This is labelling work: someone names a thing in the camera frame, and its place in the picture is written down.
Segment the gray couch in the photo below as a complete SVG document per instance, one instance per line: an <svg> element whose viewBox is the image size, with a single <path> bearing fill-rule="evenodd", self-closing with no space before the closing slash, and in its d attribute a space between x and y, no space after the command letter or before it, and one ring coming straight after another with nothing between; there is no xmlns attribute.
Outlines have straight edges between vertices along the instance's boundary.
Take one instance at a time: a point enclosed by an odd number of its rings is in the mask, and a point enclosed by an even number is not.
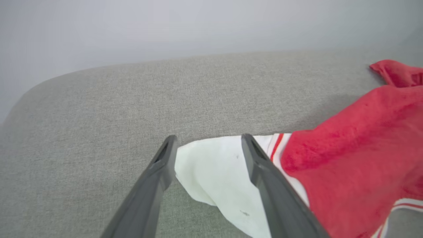
<svg viewBox="0 0 423 238"><path fill-rule="evenodd" d="M240 53L88 69L28 91L1 131L0 237L98 237L162 141L312 129L383 81L382 59L416 49ZM398 210L388 237L423 234ZM178 181L157 237L244 237Z"/></svg>

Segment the clothing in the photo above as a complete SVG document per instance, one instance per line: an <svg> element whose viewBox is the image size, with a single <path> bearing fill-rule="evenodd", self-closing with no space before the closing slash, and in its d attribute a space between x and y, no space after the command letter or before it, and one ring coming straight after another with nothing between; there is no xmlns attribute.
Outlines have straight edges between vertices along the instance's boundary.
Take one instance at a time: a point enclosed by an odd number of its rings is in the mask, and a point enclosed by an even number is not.
<svg viewBox="0 0 423 238"><path fill-rule="evenodd" d="M423 69L389 60L371 68L389 85L314 130L255 137L334 238L383 237L392 210L423 211ZM179 148L175 170L192 198L252 237L270 236L240 136Z"/></svg>

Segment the white fabric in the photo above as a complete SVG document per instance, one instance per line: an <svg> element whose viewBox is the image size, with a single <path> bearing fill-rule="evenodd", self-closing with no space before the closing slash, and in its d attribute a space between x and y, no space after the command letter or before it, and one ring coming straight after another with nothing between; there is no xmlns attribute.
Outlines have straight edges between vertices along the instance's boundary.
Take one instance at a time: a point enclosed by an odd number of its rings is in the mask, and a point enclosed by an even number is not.
<svg viewBox="0 0 423 238"><path fill-rule="evenodd" d="M279 134L255 136L254 139L269 157L275 149L275 158L280 158L289 140L288 134L285 135L278 144ZM301 183L282 170L278 159L275 161L308 204ZM247 235L270 237L260 193L248 176L241 136L194 141L178 148L175 171L179 182L193 199L217 206L228 221Z"/></svg>

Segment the red stripe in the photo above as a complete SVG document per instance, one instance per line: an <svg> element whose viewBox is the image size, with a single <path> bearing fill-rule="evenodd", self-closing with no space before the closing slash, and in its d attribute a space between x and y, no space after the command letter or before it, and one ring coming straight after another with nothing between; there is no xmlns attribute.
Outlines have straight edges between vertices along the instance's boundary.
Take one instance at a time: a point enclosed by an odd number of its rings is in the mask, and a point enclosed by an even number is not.
<svg viewBox="0 0 423 238"><path fill-rule="evenodd" d="M394 207L398 207L398 206L409 206L409 207L413 207L413 208L422 208L423 209L423 206L411 204L411 203L400 203L400 204L395 205Z"/></svg>
<svg viewBox="0 0 423 238"><path fill-rule="evenodd" d="M279 136L277 137L277 140L276 140L276 143L275 143L275 147L273 147L272 155L270 156L270 161L272 161L272 162L273 162L273 157L274 157L274 155L276 153L276 149L279 146L279 144L280 144L280 142L282 140L282 137L283 137L283 133L279 134Z"/></svg>

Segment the red garment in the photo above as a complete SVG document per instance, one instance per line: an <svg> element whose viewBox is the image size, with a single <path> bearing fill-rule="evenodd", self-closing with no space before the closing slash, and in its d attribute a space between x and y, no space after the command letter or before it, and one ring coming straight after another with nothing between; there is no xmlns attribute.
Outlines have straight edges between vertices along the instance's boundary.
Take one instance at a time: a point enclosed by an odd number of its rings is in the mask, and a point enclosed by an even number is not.
<svg viewBox="0 0 423 238"><path fill-rule="evenodd" d="M423 68L391 60L370 67L389 85L294 132L281 158L334 238L370 237L397 200L423 200Z"/></svg>

